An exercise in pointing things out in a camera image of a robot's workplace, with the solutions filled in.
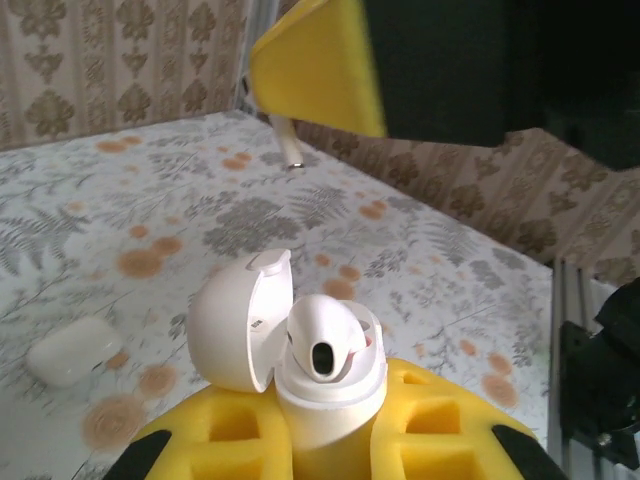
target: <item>table surface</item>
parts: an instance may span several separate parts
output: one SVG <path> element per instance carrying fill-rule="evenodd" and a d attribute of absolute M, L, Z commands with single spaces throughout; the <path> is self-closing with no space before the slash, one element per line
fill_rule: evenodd
<path fill-rule="evenodd" d="M 98 480 L 135 432 L 206 382 L 185 345 L 212 271 L 292 250 L 296 295 L 367 305 L 385 348 L 483 396 L 544 443 L 551 273 L 305 146 L 287 175 L 240 112 L 0 154 L 0 477 Z M 72 388 L 24 367 L 83 315 L 125 350 Z"/>

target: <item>open case lid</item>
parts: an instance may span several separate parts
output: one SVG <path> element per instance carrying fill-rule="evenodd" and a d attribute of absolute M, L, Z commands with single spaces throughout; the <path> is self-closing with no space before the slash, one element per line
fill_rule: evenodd
<path fill-rule="evenodd" d="M 261 393 L 271 383 L 293 306 L 290 258 L 285 249 L 240 258 L 196 295 L 187 343 L 196 370 L 213 385 Z"/>

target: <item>patterned wall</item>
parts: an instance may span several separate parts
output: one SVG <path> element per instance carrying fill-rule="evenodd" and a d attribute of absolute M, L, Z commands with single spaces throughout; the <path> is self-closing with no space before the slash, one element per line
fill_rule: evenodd
<path fill-rule="evenodd" d="M 0 150 L 233 106 L 251 0 L 0 3 Z"/>
<path fill-rule="evenodd" d="M 378 140 L 299 123 L 316 148 L 496 240 L 623 283 L 640 271 L 640 169 L 609 172 L 541 130 L 499 148 Z"/>

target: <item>wireless earbud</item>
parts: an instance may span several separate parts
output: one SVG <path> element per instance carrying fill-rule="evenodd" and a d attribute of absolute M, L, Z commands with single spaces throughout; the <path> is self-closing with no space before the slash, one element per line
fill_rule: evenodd
<path fill-rule="evenodd" d="M 353 312 L 327 295 L 298 300 L 289 312 L 287 329 L 294 358 L 319 383 L 333 381 L 344 369 L 349 354 L 367 346 Z"/>

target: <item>yellow foam block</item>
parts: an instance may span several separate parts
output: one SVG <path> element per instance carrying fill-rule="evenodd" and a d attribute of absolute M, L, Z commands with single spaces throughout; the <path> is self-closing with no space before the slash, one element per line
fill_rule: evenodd
<path fill-rule="evenodd" d="M 522 480 L 491 431 L 497 424 L 534 437 L 467 390 L 390 359 L 387 397 L 371 433 L 371 478 Z M 160 430 L 171 438 L 146 480 L 294 480 L 291 440 L 273 385 L 264 394 L 206 388 L 136 440 Z"/>
<path fill-rule="evenodd" d="M 254 45 L 258 107 L 384 137 L 383 108 L 360 0 L 300 0 Z"/>

